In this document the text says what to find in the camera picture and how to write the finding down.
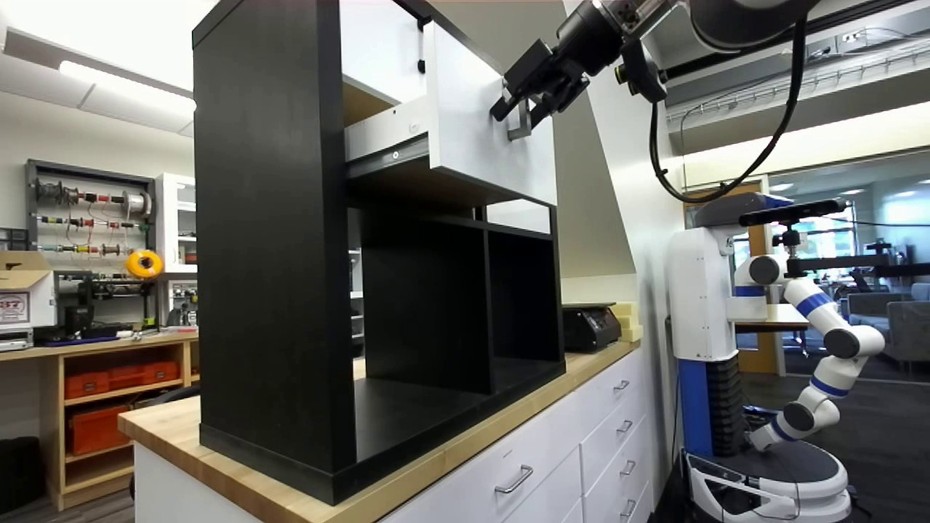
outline white cabinet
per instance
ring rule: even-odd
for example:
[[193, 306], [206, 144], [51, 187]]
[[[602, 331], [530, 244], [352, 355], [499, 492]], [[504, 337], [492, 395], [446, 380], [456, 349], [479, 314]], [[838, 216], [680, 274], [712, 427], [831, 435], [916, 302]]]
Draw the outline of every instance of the white cabinet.
[[643, 523], [652, 512], [650, 387], [635, 350], [381, 523]]
[[197, 273], [197, 200], [194, 179], [165, 173], [155, 184], [155, 247], [169, 274]]

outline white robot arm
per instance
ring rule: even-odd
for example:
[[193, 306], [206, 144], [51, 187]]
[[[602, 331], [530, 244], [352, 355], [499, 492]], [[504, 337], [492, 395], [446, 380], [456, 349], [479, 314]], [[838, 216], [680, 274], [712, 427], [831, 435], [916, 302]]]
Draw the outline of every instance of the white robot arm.
[[833, 399], [849, 393], [869, 356], [884, 349], [884, 337], [869, 326], [851, 326], [837, 313], [836, 304], [807, 278], [785, 279], [785, 263], [773, 256], [757, 256], [737, 269], [737, 286], [785, 285], [785, 299], [823, 334], [829, 356], [820, 360], [810, 383], [766, 426], [750, 434], [752, 445], [766, 450], [785, 441], [810, 436], [840, 421]]

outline cardboard box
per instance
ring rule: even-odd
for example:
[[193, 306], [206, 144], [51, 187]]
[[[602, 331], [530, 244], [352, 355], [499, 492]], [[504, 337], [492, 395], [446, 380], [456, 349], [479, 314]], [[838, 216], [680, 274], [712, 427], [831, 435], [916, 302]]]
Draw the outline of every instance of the cardboard box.
[[0, 251], [0, 331], [56, 325], [54, 278], [41, 252]]

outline gray sofa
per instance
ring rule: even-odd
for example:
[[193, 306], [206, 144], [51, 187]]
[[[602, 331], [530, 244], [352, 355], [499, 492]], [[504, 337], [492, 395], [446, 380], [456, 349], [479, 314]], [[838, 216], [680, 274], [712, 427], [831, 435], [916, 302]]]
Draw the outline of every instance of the gray sofa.
[[881, 331], [884, 353], [896, 361], [930, 361], [930, 283], [915, 283], [910, 294], [850, 294], [849, 323]]

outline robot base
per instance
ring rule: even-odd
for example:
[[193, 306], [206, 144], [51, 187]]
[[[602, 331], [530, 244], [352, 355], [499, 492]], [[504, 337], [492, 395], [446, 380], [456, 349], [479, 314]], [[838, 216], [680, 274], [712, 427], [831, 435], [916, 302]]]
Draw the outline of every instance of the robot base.
[[729, 458], [685, 454], [684, 468], [697, 521], [837, 523], [852, 512], [843, 464], [803, 441]]

